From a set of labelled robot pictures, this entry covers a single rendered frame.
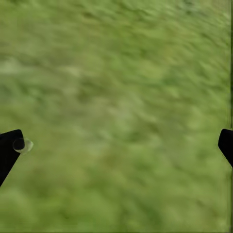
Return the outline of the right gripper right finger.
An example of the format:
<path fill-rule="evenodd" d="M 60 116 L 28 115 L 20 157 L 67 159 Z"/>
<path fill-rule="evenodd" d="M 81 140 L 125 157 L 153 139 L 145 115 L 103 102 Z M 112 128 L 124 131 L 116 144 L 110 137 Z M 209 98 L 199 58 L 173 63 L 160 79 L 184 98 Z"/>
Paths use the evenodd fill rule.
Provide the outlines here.
<path fill-rule="evenodd" d="M 233 131 L 223 129 L 219 136 L 218 146 L 233 167 Z"/>

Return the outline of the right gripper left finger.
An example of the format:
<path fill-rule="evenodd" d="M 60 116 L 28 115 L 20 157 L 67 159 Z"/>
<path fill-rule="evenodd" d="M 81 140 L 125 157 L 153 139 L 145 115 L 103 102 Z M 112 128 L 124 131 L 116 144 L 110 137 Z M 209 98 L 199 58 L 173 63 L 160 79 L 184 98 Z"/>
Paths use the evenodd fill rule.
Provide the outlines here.
<path fill-rule="evenodd" d="M 21 153 L 31 151 L 33 142 L 20 129 L 0 134 L 0 187 Z"/>

